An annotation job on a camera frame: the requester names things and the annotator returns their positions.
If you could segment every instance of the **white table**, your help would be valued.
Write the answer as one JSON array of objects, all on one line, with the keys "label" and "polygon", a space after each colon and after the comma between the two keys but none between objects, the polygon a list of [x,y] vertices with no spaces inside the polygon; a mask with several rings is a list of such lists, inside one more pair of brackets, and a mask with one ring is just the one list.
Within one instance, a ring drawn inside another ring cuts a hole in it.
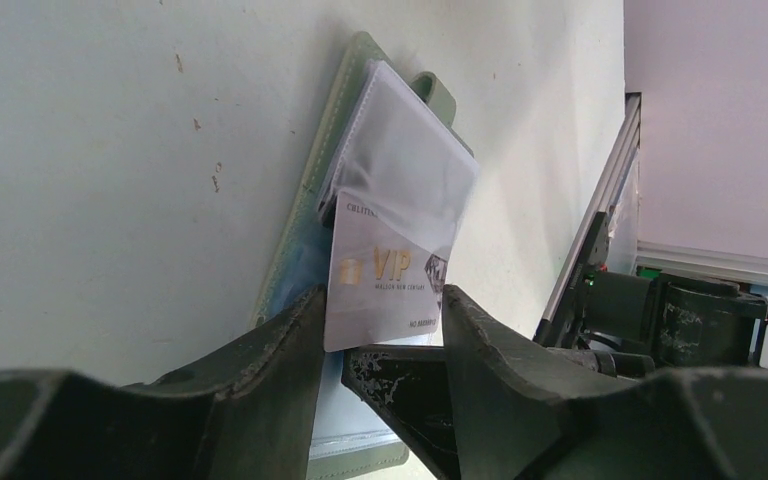
[{"label": "white table", "polygon": [[620,0],[29,0],[0,2],[0,368],[152,381],[242,334],[356,30],[457,99],[483,171],[450,281],[530,335],[622,121]]}]

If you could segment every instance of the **pink surface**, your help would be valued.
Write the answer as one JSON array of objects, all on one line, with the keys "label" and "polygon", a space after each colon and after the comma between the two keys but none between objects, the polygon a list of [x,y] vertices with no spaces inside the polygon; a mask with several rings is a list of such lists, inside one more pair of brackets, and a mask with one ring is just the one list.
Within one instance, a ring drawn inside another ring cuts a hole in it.
[{"label": "pink surface", "polygon": [[627,0],[640,240],[768,258],[768,2]]}]

